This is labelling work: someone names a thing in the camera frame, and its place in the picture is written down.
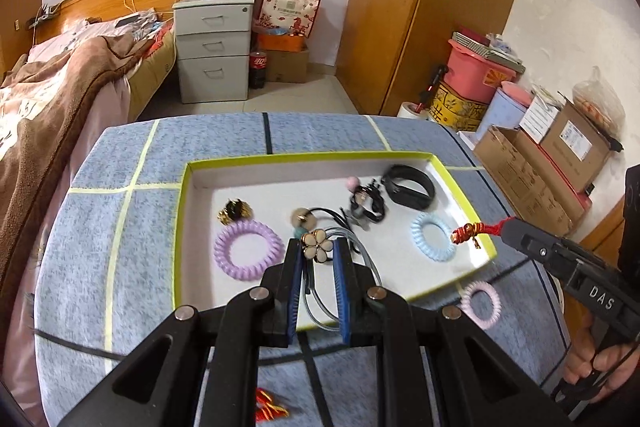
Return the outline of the person right hand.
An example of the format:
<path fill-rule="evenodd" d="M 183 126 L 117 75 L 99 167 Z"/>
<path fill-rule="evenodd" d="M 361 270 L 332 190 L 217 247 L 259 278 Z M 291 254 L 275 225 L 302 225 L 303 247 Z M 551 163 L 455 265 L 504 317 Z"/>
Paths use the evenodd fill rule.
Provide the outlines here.
<path fill-rule="evenodd" d="M 604 349 L 597 355 L 590 326 L 582 326 L 573 338 L 573 346 L 566 358 L 564 381 L 576 385 L 581 378 L 588 377 L 593 369 L 598 372 L 609 372 L 626 355 L 629 355 L 629 358 L 614 369 L 591 403 L 597 403 L 608 395 L 612 395 L 628 381 L 638 366 L 639 350 L 631 350 L 631 345 L 616 345 Z"/>

